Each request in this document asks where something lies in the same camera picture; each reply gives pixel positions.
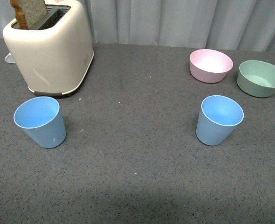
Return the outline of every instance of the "cream toaster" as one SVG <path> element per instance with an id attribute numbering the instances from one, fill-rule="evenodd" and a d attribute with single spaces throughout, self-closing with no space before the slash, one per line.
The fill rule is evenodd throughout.
<path id="1" fill-rule="evenodd" d="M 45 0 L 48 14 L 31 30 L 16 19 L 3 30 L 4 41 L 28 88 L 37 95 L 60 96 L 84 80 L 94 51 L 85 10 L 77 0 Z"/>

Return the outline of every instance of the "cup rim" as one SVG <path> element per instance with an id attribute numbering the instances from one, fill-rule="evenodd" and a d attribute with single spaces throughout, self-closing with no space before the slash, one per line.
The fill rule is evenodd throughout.
<path id="1" fill-rule="evenodd" d="M 192 60 L 192 56 L 195 55 L 195 54 L 198 53 L 198 52 L 201 52 L 201 51 L 211 51 L 211 52 L 215 52 L 216 54 L 223 55 L 226 59 L 228 59 L 228 60 L 230 61 L 230 64 L 231 64 L 231 65 L 229 66 L 229 69 L 226 69 L 226 70 L 224 70 L 224 71 L 222 71 L 222 72 L 214 72 L 214 71 L 209 71 L 209 70 L 207 70 L 207 69 L 199 68 L 198 66 L 196 66 L 196 65 L 194 64 L 194 61 Z M 202 71 L 205 71 L 205 72 L 209 72 L 209 73 L 211 73 L 211 74 L 223 74 L 223 73 L 228 73 L 230 70 L 232 70 L 232 68 L 233 68 L 233 66 L 234 66 L 234 63 L 233 63 L 232 59 L 231 59 L 228 55 L 226 55 L 225 53 L 222 53 L 221 51 L 218 51 L 218 50 L 206 49 L 206 48 L 204 48 L 204 49 L 197 49 L 197 50 L 193 51 L 193 52 L 190 54 L 190 56 L 189 56 L 189 61 L 190 61 L 190 63 L 192 63 L 196 68 L 198 68 L 198 69 L 200 69 L 200 70 L 202 70 Z"/>
<path id="2" fill-rule="evenodd" d="M 16 122 L 16 119 L 15 119 L 15 116 L 16 116 L 18 110 L 19 110 L 22 106 L 24 106 L 26 103 L 28 103 L 29 101 L 37 100 L 37 99 L 39 99 L 39 98 L 48 98 L 48 99 L 52 100 L 53 102 L 55 102 L 55 103 L 58 105 L 58 110 L 57 110 L 57 112 L 55 113 L 55 115 L 53 116 L 53 118 L 50 119 L 48 122 L 46 122 L 46 123 L 44 123 L 44 124 L 42 124 L 42 125 L 39 125 L 39 126 L 35 126 L 35 127 L 23 127 L 23 126 L 19 125 L 19 124 Z M 35 128 L 39 128 L 39 127 L 45 126 L 45 125 L 47 125 L 48 123 L 50 123 L 50 122 L 51 122 L 52 120 L 54 120 L 55 117 L 58 115 L 59 111 L 60 111 L 60 104 L 59 104 L 59 102 L 58 102 L 56 99 L 54 99 L 54 98 L 52 98 L 52 97 L 47 97 L 47 96 L 35 97 L 35 98 L 28 99 L 27 101 L 23 102 L 23 103 L 15 110 L 14 115 L 13 115 L 13 119 L 14 119 L 15 124 L 16 124 L 18 127 L 20 127 L 20 128 L 23 128 L 23 129 L 35 129 Z"/>
<path id="3" fill-rule="evenodd" d="M 245 63 L 250 63 L 250 62 L 259 62 L 259 63 L 264 63 L 266 64 L 267 66 L 272 66 L 275 68 L 275 65 L 274 64 L 271 64 L 271 63 L 268 63 L 268 62 L 264 62 L 264 61 L 260 61 L 260 60 L 247 60 L 247 61 L 243 61 L 240 65 L 239 65 L 239 73 L 247 80 L 249 81 L 250 83 L 252 84 L 255 84 L 257 86 L 262 86 L 262 87 L 266 87 L 266 88 L 270 88 L 270 89 L 275 89 L 275 86 L 265 86 L 265 85 L 262 85 L 262 84 L 257 84 L 251 80 L 248 79 L 247 75 L 244 75 L 242 70 L 241 70 L 241 66 L 243 66 Z"/>
<path id="4" fill-rule="evenodd" d="M 240 108 L 240 110 L 241 110 L 241 112 L 242 112 L 242 118 L 240 119 L 240 121 L 237 122 L 237 123 L 235 123 L 235 124 L 233 124 L 233 125 L 224 125 L 224 124 L 220 124 L 220 123 L 215 122 L 214 120 L 210 119 L 210 118 L 207 116 L 207 114 L 204 112 L 204 110 L 203 110 L 203 104 L 204 104 L 204 101 L 205 101 L 205 100 L 207 100 L 208 98 L 212 98 L 212 97 L 222 97 L 222 98 L 226 98 L 226 99 L 228 99 L 228 100 L 230 100 L 230 101 L 233 101 L 233 102 Z M 203 101 L 202 101 L 202 103 L 201 103 L 201 110 L 202 110 L 202 112 L 203 112 L 203 114 L 205 115 L 206 118 L 208 118 L 211 122 L 213 122 L 213 123 L 215 123 L 215 124 L 217 124 L 217 125 L 220 125 L 220 126 L 225 126 L 225 127 L 237 126 L 237 125 L 239 125 L 239 124 L 243 121 L 243 119 L 244 119 L 244 111 L 243 111 L 242 107 L 241 107 L 235 100 L 233 100 L 233 99 L 231 99 L 231 98 L 229 98 L 229 97 L 226 97 L 226 96 L 222 96 L 222 95 L 211 95 L 211 96 L 208 96 L 208 97 L 206 97 L 205 99 L 203 99 Z"/>

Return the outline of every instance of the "bread slice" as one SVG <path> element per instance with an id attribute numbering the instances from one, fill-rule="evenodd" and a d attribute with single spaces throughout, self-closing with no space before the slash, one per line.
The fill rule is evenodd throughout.
<path id="1" fill-rule="evenodd" d="M 31 29 L 48 10 L 44 0 L 10 0 L 20 29 Z"/>

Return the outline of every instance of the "curtain fold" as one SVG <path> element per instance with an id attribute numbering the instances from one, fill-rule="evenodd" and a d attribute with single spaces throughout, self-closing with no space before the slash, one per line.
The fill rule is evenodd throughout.
<path id="1" fill-rule="evenodd" d="M 78 1 L 94 42 L 275 52 L 274 0 Z M 0 1 L 0 38 L 13 18 Z"/>

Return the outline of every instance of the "blue cup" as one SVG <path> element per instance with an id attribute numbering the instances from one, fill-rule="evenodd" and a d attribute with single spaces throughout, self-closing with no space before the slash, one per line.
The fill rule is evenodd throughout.
<path id="1" fill-rule="evenodd" d="M 214 95 L 205 98 L 199 112 L 197 137 L 206 145 L 220 144 L 242 121 L 244 113 L 234 100 Z"/>
<path id="2" fill-rule="evenodd" d="M 21 104 L 14 122 L 43 148 L 54 148 L 66 137 L 60 105 L 51 97 L 36 97 Z"/>

